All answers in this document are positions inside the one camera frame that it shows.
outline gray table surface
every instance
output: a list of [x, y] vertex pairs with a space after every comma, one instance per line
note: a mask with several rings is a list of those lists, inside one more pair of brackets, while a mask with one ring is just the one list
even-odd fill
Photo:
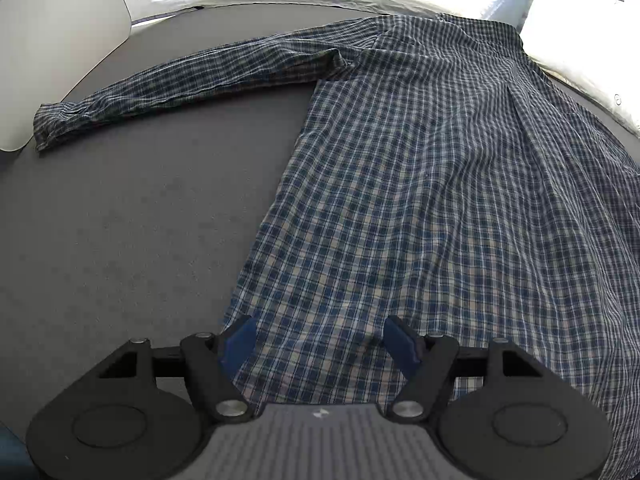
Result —
[[[132, 35], [68, 95], [231, 41], [367, 16], [250, 5]], [[107, 126], [38, 156], [0, 153], [0, 420], [36, 410], [134, 336], [217, 331], [314, 86], [245, 93]], [[640, 143], [603, 122], [637, 160]], [[185, 396], [179, 381], [159, 386]]]

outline blue object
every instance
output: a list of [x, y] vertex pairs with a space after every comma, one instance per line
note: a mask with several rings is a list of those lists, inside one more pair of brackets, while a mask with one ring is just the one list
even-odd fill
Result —
[[383, 341], [386, 351], [400, 368], [402, 375], [409, 380], [422, 362], [417, 352], [413, 334], [405, 331], [393, 317], [387, 317], [383, 329]]
[[39, 480], [26, 446], [0, 422], [0, 478], [2, 480]]
[[239, 320], [220, 335], [220, 364], [229, 378], [233, 379], [255, 348], [256, 322], [253, 317]]

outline silver bolt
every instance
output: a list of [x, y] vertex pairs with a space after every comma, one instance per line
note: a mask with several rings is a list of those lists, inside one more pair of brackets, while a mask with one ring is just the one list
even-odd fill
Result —
[[424, 408], [415, 400], [401, 400], [393, 406], [394, 413], [402, 418], [412, 418], [422, 415]]
[[217, 403], [216, 411], [222, 416], [240, 416], [246, 413], [248, 406], [242, 400], [223, 400]]

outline plaid shirt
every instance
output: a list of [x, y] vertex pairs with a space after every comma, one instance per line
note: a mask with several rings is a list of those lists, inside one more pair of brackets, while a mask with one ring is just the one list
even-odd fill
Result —
[[640, 171], [514, 28], [380, 16], [207, 50], [43, 105], [37, 149], [308, 81], [304, 127], [226, 314], [258, 319], [236, 377], [245, 396], [388, 403], [403, 380], [382, 326], [397, 314], [466, 346], [511, 338], [607, 414], [603, 478], [637, 473]]

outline white wall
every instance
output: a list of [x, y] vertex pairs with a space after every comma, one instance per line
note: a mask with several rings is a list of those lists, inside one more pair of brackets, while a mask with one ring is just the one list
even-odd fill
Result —
[[23, 147], [58, 102], [129, 37], [124, 0], [0, 0], [0, 150]]

